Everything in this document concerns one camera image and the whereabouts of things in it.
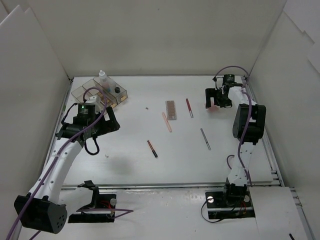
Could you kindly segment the small clear bottle black cap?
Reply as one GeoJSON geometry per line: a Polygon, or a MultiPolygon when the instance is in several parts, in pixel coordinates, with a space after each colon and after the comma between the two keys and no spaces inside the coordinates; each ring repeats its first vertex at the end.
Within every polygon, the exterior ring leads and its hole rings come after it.
{"type": "Polygon", "coordinates": [[[121,95],[121,93],[122,93],[121,88],[120,88],[119,86],[116,86],[116,87],[114,88],[114,93],[115,93],[115,96],[116,96],[116,97],[119,97],[119,96],[121,95]]]}

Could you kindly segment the clear ribbed bottle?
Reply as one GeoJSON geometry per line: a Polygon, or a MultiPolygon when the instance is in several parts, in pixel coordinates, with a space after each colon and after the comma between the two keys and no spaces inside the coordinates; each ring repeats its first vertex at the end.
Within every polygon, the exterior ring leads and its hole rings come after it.
{"type": "Polygon", "coordinates": [[[111,93],[114,94],[115,93],[115,87],[117,86],[117,84],[113,81],[113,80],[109,80],[107,82],[107,88],[106,90],[111,93]]]}

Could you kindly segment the pink blue white bottle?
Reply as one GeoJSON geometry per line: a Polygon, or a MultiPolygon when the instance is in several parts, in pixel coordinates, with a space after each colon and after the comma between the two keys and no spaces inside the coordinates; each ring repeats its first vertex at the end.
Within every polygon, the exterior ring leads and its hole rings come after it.
{"type": "Polygon", "coordinates": [[[108,76],[106,75],[106,73],[103,70],[100,70],[98,73],[98,77],[100,80],[100,85],[109,91],[110,89],[110,84],[109,84],[109,80],[108,80],[108,76]]]}

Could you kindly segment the pink-brown eyeshadow palette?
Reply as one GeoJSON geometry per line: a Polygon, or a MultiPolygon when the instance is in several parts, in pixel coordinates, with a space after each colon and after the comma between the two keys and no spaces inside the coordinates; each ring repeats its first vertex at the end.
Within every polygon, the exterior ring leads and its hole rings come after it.
{"type": "Polygon", "coordinates": [[[166,116],[169,121],[177,120],[176,106],[173,100],[167,100],[165,102],[166,116]]]}

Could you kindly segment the brown eyeshadow palette silver frame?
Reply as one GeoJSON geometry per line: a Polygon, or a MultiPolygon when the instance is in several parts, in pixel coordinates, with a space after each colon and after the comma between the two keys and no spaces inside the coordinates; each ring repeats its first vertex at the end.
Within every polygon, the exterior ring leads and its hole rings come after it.
{"type": "Polygon", "coordinates": [[[106,92],[105,90],[103,92],[106,97],[106,100],[104,99],[104,96],[100,91],[98,91],[96,89],[91,91],[93,96],[98,95],[101,98],[101,101],[100,101],[101,109],[104,107],[104,105],[106,105],[107,107],[114,108],[117,105],[116,98],[112,94],[110,94],[109,92],[106,92]]]}

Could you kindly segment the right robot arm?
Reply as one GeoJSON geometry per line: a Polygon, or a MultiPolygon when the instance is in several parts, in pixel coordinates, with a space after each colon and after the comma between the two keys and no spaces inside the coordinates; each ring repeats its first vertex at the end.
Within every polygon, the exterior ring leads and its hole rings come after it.
{"type": "Polygon", "coordinates": [[[248,185],[252,183],[249,165],[253,150],[264,135],[266,107],[257,104],[247,93],[244,85],[235,81],[233,74],[222,77],[221,87],[205,90],[205,108],[237,107],[232,134],[238,140],[233,164],[226,178],[224,189],[214,203],[219,207],[236,207],[244,200],[248,185]]]}

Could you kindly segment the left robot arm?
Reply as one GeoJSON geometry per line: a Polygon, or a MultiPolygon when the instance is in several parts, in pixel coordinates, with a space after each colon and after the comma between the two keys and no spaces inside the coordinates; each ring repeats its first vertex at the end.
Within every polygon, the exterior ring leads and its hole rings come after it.
{"type": "Polygon", "coordinates": [[[98,112],[96,105],[88,102],[77,105],[77,115],[71,123],[61,124],[54,150],[36,184],[14,202],[23,227],[51,234],[58,234],[68,217],[78,210],[84,207],[94,210],[99,206],[99,188],[91,180],[63,198],[60,198],[61,188],[86,141],[120,129],[112,107],[98,112]]]}

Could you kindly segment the clear acrylic organizer box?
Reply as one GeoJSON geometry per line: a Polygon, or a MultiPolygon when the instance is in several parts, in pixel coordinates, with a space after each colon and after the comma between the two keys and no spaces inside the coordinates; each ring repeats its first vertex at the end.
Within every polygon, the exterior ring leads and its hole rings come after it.
{"type": "Polygon", "coordinates": [[[91,97],[98,97],[98,107],[100,109],[102,109],[104,105],[115,108],[128,98],[127,90],[116,83],[113,79],[107,80],[106,83],[103,83],[98,76],[77,87],[71,92],[71,95],[78,103],[81,103],[83,101],[85,91],[89,88],[98,88],[99,90],[89,90],[85,94],[85,99],[88,100],[91,97]]]}

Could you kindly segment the red lip gloss silver cap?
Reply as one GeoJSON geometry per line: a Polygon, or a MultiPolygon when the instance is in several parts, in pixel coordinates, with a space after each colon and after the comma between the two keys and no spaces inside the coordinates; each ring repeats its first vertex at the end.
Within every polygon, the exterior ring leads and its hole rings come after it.
{"type": "Polygon", "coordinates": [[[193,112],[192,112],[192,108],[191,108],[191,105],[190,105],[190,102],[189,102],[189,99],[186,98],[185,101],[186,101],[186,105],[187,105],[187,108],[188,108],[188,112],[189,112],[190,117],[191,117],[191,118],[194,118],[193,112]]]}

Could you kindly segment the grey eyeliner pencil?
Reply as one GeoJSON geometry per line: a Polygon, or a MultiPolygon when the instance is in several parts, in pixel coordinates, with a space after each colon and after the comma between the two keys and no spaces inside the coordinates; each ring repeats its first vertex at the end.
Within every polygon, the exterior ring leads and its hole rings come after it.
{"type": "Polygon", "coordinates": [[[205,132],[204,132],[203,128],[200,128],[200,131],[201,131],[201,134],[202,134],[202,136],[203,136],[203,139],[204,139],[204,141],[205,141],[205,144],[206,144],[208,150],[211,151],[211,146],[210,146],[210,144],[209,144],[209,141],[208,141],[208,139],[207,139],[207,137],[206,137],[206,135],[205,135],[205,132]]]}

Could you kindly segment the orange lip gloss black cap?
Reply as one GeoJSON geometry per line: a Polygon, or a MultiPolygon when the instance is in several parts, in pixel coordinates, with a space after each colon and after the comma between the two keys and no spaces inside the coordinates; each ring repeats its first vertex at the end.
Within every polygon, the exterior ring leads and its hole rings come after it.
{"type": "Polygon", "coordinates": [[[152,146],[152,143],[150,142],[150,140],[147,140],[147,144],[150,147],[150,150],[151,150],[152,154],[154,155],[154,157],[158,158],[158,154],[157,154],[156,150],[154,149],[154,147],[152,146]]]}

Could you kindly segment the peach concealer stick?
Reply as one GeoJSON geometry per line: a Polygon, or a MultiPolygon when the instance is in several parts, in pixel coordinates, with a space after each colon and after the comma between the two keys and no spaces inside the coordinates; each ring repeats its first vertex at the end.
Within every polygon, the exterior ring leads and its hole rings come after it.
{"type": "Polygon", "coordinates": [[[171,133],[171,132],[172,132],[172,128],[171,128],[171,126],[170,126],[170,123],[169,123],[169,121],[168,121],[168,119],[167,119],[166,114],[165,114],[164,112],[162,112],[161,114],[162,114],[162,117],[163,117],[163,119],[164,119],[164,122],[165,122],[165,124],[166,124],[166,127],[167,127],[168,131],[171,133]]]}

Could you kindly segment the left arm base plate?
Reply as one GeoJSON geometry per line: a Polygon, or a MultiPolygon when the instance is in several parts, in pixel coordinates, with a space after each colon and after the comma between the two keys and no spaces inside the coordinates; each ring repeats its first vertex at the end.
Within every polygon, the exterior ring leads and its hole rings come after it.
{"type": "Polygon", "coordinates": [[[115,212],[108,209],[115,209],[117,195],[115,193],[103,193],[99,195],[97,204],[90,211],[77,212],[68,218],[69,224],[94,224],[113,223],[115,212]]]}

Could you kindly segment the aluminium front rail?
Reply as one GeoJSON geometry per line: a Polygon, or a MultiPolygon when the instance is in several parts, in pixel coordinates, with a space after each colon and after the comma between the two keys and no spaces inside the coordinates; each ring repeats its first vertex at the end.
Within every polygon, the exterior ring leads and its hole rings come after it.
{"type": "MultiPolygon", "coordinates": [[[[158,189],[200,189],[200,188],[223,188],[224,184],[148,184],[148,185],[98,185],[102,190],[158,190],[158,189]]],[[[272,182],[255,183],[253,187],[281,187],[278,179],[272,182]]],[[[65,185],[61,188],[62,191],[74,190],[75,185],[65,185]]]]}

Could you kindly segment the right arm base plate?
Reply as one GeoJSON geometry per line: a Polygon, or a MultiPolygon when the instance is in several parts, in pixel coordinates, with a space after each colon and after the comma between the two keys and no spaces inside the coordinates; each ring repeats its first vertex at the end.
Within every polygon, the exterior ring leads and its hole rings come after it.
{"type": "Polygon", "coordinates": [[[207,191],[205,204],[201,207],[202,215],[204,207],[206,207],[207,220],[211,223],[256,217],[249,191],[231,200],[225,200],[222,191],[207,191]]]}

